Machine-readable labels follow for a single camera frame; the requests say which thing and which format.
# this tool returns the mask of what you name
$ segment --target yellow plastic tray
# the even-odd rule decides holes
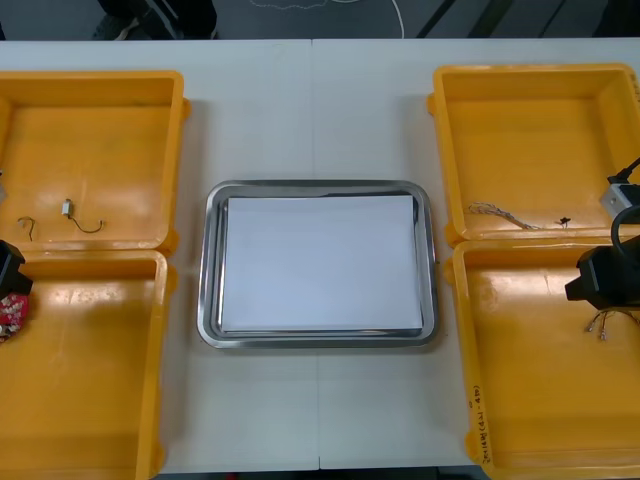
[[[471,459],[492,478],[640,477],[640,327],[564,285],[597,241],[463,242],[453,254]]]
[[[435,116],[447,239],[605,237],[607,176],[640,156],[640,109],[625,65],[442,67]],[[640,183],[640,172],[632,176]],[[468,212],[488,202],[540,230]],[[562,230],[560,218],[571,218]]]
[[[32,253],[24,331],[0,345],[0,479],[154,476],[169,294],[158,252]]]
[[[0,73],[2,238],[22,251],[175,250],[182,95],[177,72]],[[83,228],[104,229],[78,230],[67,198]]]

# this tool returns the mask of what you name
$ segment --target colorful item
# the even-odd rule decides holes
[[[0,343],[22,329],[29,311],[29,297],[11,293],[0,300]]]

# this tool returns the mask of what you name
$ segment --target stainless steel tray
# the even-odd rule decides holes
[[[416,261],[422,328],[402,330],[228,332],[222,326],[228,201],[230,198],[314,198],[411,195],[414,199]],[[198,330],[218,348],[401,347],[433,338],[438,325],[433,231],[429,198],[419,186],[402,181],[270,180],[224,182],[207,199]]]

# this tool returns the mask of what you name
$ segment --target table surface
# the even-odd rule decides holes
[[[163,472],[468,464],[451,288],[419,349],[218,351],[196,331],[204,201],[231,179],[400,179],[432,202],[451,254],[433,121],[445,64],[624,62],[640,39],[2,42],[5,70],[175,69],[185,124],[163,365]]]

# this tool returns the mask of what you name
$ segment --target white paper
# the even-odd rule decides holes
[[[229,200],[222,327],[422,327],[411,196]]]

